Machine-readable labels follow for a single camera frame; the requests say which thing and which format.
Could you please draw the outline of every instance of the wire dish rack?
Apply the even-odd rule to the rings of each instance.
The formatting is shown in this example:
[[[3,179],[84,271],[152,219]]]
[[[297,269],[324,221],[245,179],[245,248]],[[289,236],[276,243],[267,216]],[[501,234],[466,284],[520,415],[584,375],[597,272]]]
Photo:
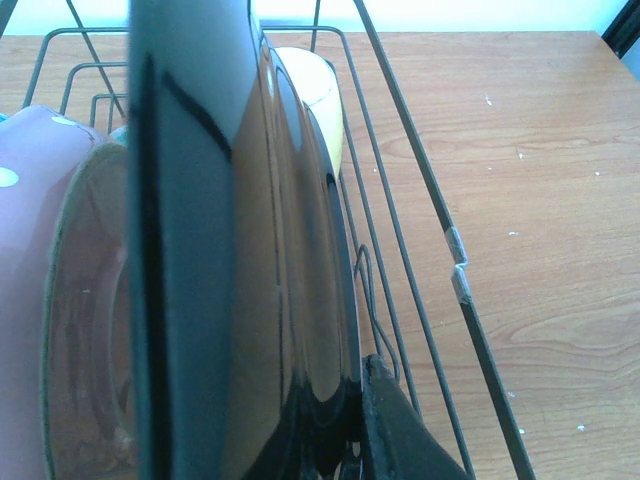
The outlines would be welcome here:
[[[115,83],[112,77],[114,75],[113,72],[117,72],[116,76],[122,80],[125,75],[124,72],[126,72],[127,62],[124,60],[102,61],[98,55],[95,43],[96,39],[101,38],[101,36],[104,35],[124,35],[127,33],[127,28],[87,28],[84,26],[73,1],[65,1],[77,26],[73,28],[59,28],[53,30],[43,38],[39,54],[35,61],[35,65],[33,66],[31,80],[25,93],[22,106],[24,108],[31,105],[34,99],[34,93],[38,87],[42,87],[40,82],[41,72],[43,65],[45,64],[45,60],[47,59],[49,46],[52,40],[62,35],[79,35],[83,38],[92,61],[79,63],[69,70],[64,90],[61,93],[59,112],[63,115],[68,113],[69,102],[74,88],[74,81],[77,83],[77,77],[79,74],[86,70],[97,71],[104,83],[105,91],[98,92],[93,95],[87,118],[76,118],[75,120],[84,121],[92,127],[97,127],[99,129],[106,130],[107,133],[112,133],[115,127],[126,123],[127,93],[126,91],[118,90],[114,86]],[[0,2],[0,36],[6,27],[16,3],[17,0],[3,0]],[[424,185],[433,203],[437,219],[451,252],[453,259],[451,273],[452,288],[455,290],[455,296],[460,306],[460,312],[471,337],[475,354],[481,367],[484,381],[486,382],[515,473],[520,479],[533,479],[535,478],[533,469],[530,465],[520,430],[516,425],[508,396],[502,386],[496,364],[493,360],[481,322],[478,318],[478,313],[474,306],[471,290],[465,275],[465,267],[468,264],[468,257],[460,234],[452,220],[451,214],[449,213],[449,209],[447,208],[447,204],[438,186],[438,182],[435,178],[429,158],[425,152],[425,148],[420,140],[420,136],[411,115],[409,114],[409,109],[398,85],[398,81],[396,80],[390,61],[385,54],[382,42],[373,25],[365,4],[363,0],[353,0],[353,3],[360,15],[370,46],[375,54],[379,69],[384,76],[386,87],[393,99],[395,110],[397,111],[399,120],[402,123],[404,133],[406,134],[413,156],[415,157],[415,162],[419,167],[424,180]],[[409,285],[411,297],[415,304],[422,329],[422,335],[424,335],[426,348],[433,363],[462,464],[466,472],[471,477],[474,477],[475,473],[471,455],[463,434],[459,415],[454,405],[453,396],[447,381],[443,362],[441,361],[440,353],[436,345],[436,340],[432,331],[432,323],[427,316],[425,302],[421,296],[421,291],[414,273],[412,259],[409,256],[405,237],[402,233],[390,182],[387,173],[385,172],[385,161],[381,153],[380,142],[375,135],[374,122],[369,109],[367,108],[367,99],[365,98],[360,77],[355,66],[352,50],[350,48],[347,35],[343,31],[332,26],[323,26],[320,24],[320,7],[321,0],[317,0],[313,23],[310,25],[291,25],[282,22],[270,21],[268,23],[263,23],[262,27],[266,32],[307,33],[310,35],[309,48],[311,51],[316,50],[319,35],[331,34],[337,37],[339,44],[343,49],[348,74],[351,76],[353,86],[355,87],[355,95],[357,97],[366,133],[375,159],[376,171],[384,192],[388,215],[390,216],[393,227],[394,239],[402,261],[404,275],[406,276],[406,281]],[[330,58],[327,59],[330,66],[335,70],[335,67],[330,60]],[[100,123],[98,118],[99,108],[101,105],[104,105],[105,101],[108,102],[106,125],[104,122]],[[364,304],[364,308],[361,309],[361,328],[364,329],[368,324],[367,328],[370,328],[370,338],[372,339],[372,345],[375,347],[375,351],[387,361],[393,371],[395,379],[398,382],[402,381],[403,388],[408,395],[413,408],[419,415],[422,415],[418,390],[414,381],[414,373],[412,372],[409,362],[407,347],[401,328],[402,326],[398,319],[396,303],[394,303],[390,279],[385,266],[385,258],[382,253],[383,249],[381,248],[381,242],[379,240],[377,224],[374,221],[373,209],[367,196],[367,183],[370,182],[370,180],[365,180],[365,178],[368,177],[363,173],[361,158],[359,157],[359,153],[356,148],[356,141],[354,140],[354,134],[350,126],[350,118],[352,118],[352,116],[347,112],[346,105],[347,102],[343,102],[344,134],[346,138],[346,145],[348,147],[348,154],[345,153],[343,155],[343,165],[349,165],[349,171],[353,172],[355,181],[345,181],[342,172],[340,173],[339,180],[343,212],[348,221],[348,233],[353,245],[353,258],[355,258],[354,276],[359,277],[359,281],[357,282],[361,288],[359,292],[359,300]],[[359,197],[361,200],[366,220],[366,232],[359,231],[356,226],[357,222],[354,214],[355,205],[352,203],[353,199],[356,197]],[[376,216],[378,216],[380,212],[376,211],[375,213]],[[363,236],[367,236],[370,239],[370,243],[362,242],[360,239]],[[379,319],[380,308],[377,307],[377,305],[379,305],[378,301],[380,298],[384,299],[384,305],[386,306],[385,310],[388,312],[388,323],[391,327],[392,337],[395,339],[395,342],[391,340],[390,335],[388,335],[389,332],[386,330],[386,326],[383,326],[383,322]]]

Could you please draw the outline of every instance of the table surface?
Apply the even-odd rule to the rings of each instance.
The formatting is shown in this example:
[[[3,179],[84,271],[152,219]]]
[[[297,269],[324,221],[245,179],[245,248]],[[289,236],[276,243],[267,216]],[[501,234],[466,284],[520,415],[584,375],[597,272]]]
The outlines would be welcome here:
[[[103,60],[124,58],[125,37],[95,40]],[[639,478],[640,84],[594,33],[382,40],[465,242],[477,309],[537,476]],[[349,41],[478,477],[513,478],[424,182],[366,37]],[[0,41],[0,111],[20,107],[39,42]],[[275,42],[308,45],[308,36]],[[341,78],[423,417],[457,455],[344,54],[332,35],[320,35],[318,51]],[[81,61],[90,61],[81,39],[54,40],[34,102],[57,108]],[[124,72],[111,76],[123,91]],[[68,115],[87,121],[91,96],[104,91],[95,72],[82,72]],[[107,103],[98,110],[104,128]],[[346,156],[343,169],[357,205]],[[358,208],[356,222],[369,242]]]

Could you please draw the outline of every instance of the pink bowl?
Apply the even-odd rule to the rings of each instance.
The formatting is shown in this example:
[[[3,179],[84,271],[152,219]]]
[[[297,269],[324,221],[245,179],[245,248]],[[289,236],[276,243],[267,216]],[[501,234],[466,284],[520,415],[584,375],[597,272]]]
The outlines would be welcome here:
[[[124,152],[45,107],[0,125],[0,478],[130,466]]]

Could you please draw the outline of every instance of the white speck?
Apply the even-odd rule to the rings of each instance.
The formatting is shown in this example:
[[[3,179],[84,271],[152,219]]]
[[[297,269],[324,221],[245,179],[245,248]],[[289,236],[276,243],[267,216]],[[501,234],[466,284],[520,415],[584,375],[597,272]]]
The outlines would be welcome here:
[[[18,183],[18,180],[20,180],[20,177],[16,172],[10,168],[0,167],[0,188],[13,187]]]
[[[71,126],[77,125],[76,122],[74,122],[73,120],[69,120],[68,118],[65,118],[65,117],[54,116],[54,117],[51,117],[51,120],[61,125],[71,125]]]

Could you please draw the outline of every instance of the wire rack rail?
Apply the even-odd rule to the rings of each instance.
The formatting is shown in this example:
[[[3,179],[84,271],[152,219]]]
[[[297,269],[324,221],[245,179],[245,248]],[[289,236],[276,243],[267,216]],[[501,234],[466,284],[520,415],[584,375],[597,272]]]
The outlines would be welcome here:
[[[40,52],[38,54],[37,60],[33,68],[31,81],[29,82],[29,86],[25,94],[23,108],[29,106],[33,100],[34,92],[36,91],[36,88],[38,86],[40,73],[41,73],[45,58],[47,56],[47,51],[48,51],[48,47],[51,40],[53,40],[55,37],[60,35],[68,35],[68,34],[81,35],[82,38],[84,39],[84,43],[86,44],[87,49],[93,61],[89,63],[80,63],[74,66],[69,71],[67,75],[66,85],[62,93],[59,112],[64,115],[67,111],[69,98],[70,98],[73,84],[74,84],[74,79],[77,76],[77,74],[86,69],[96,69],[99,72],[102,80],[104,81],[106,92],[98,93],[93,96],[91,101],[88,123],[92,127],[95,126],[98,103],[101,102],[102,100],[108,99],[109,114],[108,114],[108,120],[107,120],[107,132],[111,133],[114,126],[114,116],[116,114],[120,115],[122,120],[126,118],[126,108],[122,104],[124,103],[123,100],[126,100],[127,94],[126,92],[115,91],[112,85],[112,82],[109,78],[108,72],[113,69],[125,68],[127,66],[127,63],[124,61],[118,61],[118,62],[101,61],[94,47],[94,44],[91,40],[91,35],[126,34],[128,32],[128,29],[124,27],[87,28],[82,23],[82,20],[80,18],[80,15],[77,12],[77,9],[73,3],[73,0],[65,0],[65,2],[77,26],[73,28],[59,28],[51,31],[44,37],[40,47]],[[505,390],[502,386],[496,364],[493,360],[493,356],[491,354],[487,339],[484,335],[482,325],[478,318],[478,313],[474,306],[471,290],[469,288],[469,284],[467,282],[466,275],[465,275],[465,267],[468,264],[468,257],[465,252],[462,239],[460,238],[458,230],[449,213],[446,202],[438,186],[438,182],[435,178],[434,172],[431,168],[429,158],[420,140],[420,137],[418,135],[414,122],[409,113],[407,104],[403,98],[400,87],[398,86],[398,82],[394,75],[393,69],[390,65],[389,59],[385,54],[385,51],[382,46],[382,42],[373,25],[371,17],[369,16],[369,13],[365,7],[364,1],[353,0],[353,2],[358,10],[360,19],[362,21],[362,24],[364,25],[364,29],[371,43],[371,47],[373,48],[373,51],[375,53],[380,70],[386,81],[386,85],[393,99],[395,109],[397,110],[397,114],[400,118],[404,131],[406,133],[406,136],[411,145],[411,149],[415,157],[415,161],[417,162],[417,165],[420,168],[420,172],[424,179],[425,186],[428,190],[431,201],[433,202],[433,207],[435,208],[435,212],[437,214],[440,226],[442,228],[442,231],[448,243],[451,255],[453,257],[453,267],[452,267],[452,274],[451,274],[452,285],[456,293],[456,298],[460,305],[460,311],[462,313],[462,316],[468,328],[468,331],[475,349],[475,353],[477,355],[477,359],[480,364],[480,367],[484,376],[484,380],[486,382],[498,421],[500,423],[502,434],[504,436],[507,448],[509,450],[509,454],[511,456],[515,473],[517,477],[521,480],[534,479],[535,476],[533,473],[533,469],[529,462],[529,458],[527,456],[524,444],[522,442],[519,429],[516,425],[516,421],[514,419],[514,415],[511,410],[509,400],[507,399],[507,396],[505,394]],[[17,4],[17,0],[1,0],[0,1],[0,39],[2,37],[2,33],[6,28],[6,25],[11,17],[11,13],[16,4]],[[402,258],[402,263],[404,266],[406,278],[407,278],[409,287],[411,289],[411,294],[415,303],[420,324],[422,326],[422,331],[424,333],[427,348],[429,350],[429,354],[431,356],[433,365],[435,367],[435,373],[437,375],[438,383],[439,383],[442,396],[446,405],[451,426],[453,428],[453,433],[455,435],[455,440],[460,452],[460,457],[462,459],[464,469],[467,471],[467,473],[471,477],[475,477],[474,467],[471,461],[471,456],[469,454],[469,449],[467,448],[467,444],[462,431],[460,420],[458,418],[458,413],[456,411],[453,398],[451,395],[451,391],[449,388],[449,384],[447,382],[446,373],[443,368],[442,361],[440,360],[440,354],[438,352],[436,341],[432,333],[431,324],[427,316],[426,309],[424,307],[424,302],[421,297],[420,289],[418,288],[418,284],[417,284],[414,270],[412,267],[412,262],[409,257],[409,253],[407,251],[405,238],[402,233],[402,228],[400,226],[398,214],[396,211],[396,206],[393,201],[391,188],[389,185],[387,174],[385,172],[385,164],[381,155],[379,143],[376,139],[373,122],[372,122],[369,110],[367,108],[367,101],[363,93],[360,79],[358,77],[358,72],[355,67],[349,42],[347,40],[347,36],[340,29],[332,26],[323,26],[319,24],[320,6],[321,6],[321,0],[316,0],[315,11],[313,16],[313,24],[311,25],[291,25],[283,22],[270,21],[268,23],[263,22],[262,27],[263,27],[263,30],[267,32],[279,31],[279,32],[310,33],[311,51],[315,51],[316,49],[317,36],[319,32],[328,32],[331,34],[335,34],[340,39],[340,43],[342,44],[342,48],[344,50],[344,54],[347,59],[349,73],[355,85],[355,91],[356,91],[358,103],[360,105],[362,114],[364,116],[366,131],[367,131],[370,144],[373,150],[373,155],[375,157],[377,169],[379,171],[380,182],[382,184],[389,215],[393,224],[395,239],[396,239],[397,246]],[[371,251],[369,249],[369,245],[361,243],[359,241],[358,231],[356,229],[356,222],[354,220],[354,214],[352,210],[352,204],[350,201],[350,192],[346,187],[346,183],[344,181],[344,178],[342,177],[342,173],[340,173],[339,183],[340,183],[341,194],[342,194],[341,195],[342,204],[343,204],[343,209],[346,213],[350,237],[351,237],[353,248],[354,248],[354,254],[355,254],[354,257],[356,259],[353,267],[354,278],[357,276],[360,276],[362,280],[362,288],[363,288],[362,293],[364,295],[364,299],[366,303],[366,310],[367,310],[370,326],[372,329],[373,341],[375,344],[376,351],[379,355],[385,358],[387,362],[391,364],[393,374],[397,381],[400,381],[401,377],[404,375],[407,392],[408,392],[408,396],[410,398],[411,404],[413,405],[413,408],[415,409],[415,411],[419,415],[421,415],[420,403],[418,400],[416,385],[413,380],[411,366],[408,360],[407,348],[403,340],[403,335],[402,335],[401,327],[398,321],[398,315],[396,313],[396,307],[394,304],[394,299],[391,293],[389,279],[387,276],[387,271],[385,269],[385,259],[383,258],[383,255],[381,252],[380,242],[378,240],[378,235],[376,232],[376,225],[373,220],[372,209],[367,197],[367,189],[366,189],[365,181],[362,175],[362,169],[361,169],[361,165],[358,157],[358,152],[356,150],[354,137],[349,125],[349,118],[348,118],[347,112],[344,109],[343,109],[343,123],[344,123],[344,130],[345,130],[345,136],[347,140],[348,151],[351,157],[351,162],[352,162],[352,166],[353,166],[356,181],[357,181],[357,186],[358,186],[357,193],[359,194],[362,201],[362,207],[364,209],[364,214],[366,217],[368,234],[371,239],[370,247],[373,250],[373,256],[372,256]],[[377,272],[374,271],[373,259],[375,259]],[[395,337],[395,346],[392,344],[392,341],[389,339],[381,323],[378,321],[378,313],[376,310],[376,299],[375,299],[376,288],[374,285],[374,275],[376,274],[379,275],[380,277],[380,281],[382,285],[382,295],[384,296],[384,300],[389,312],[391,326],[392,326],[393,334]]]

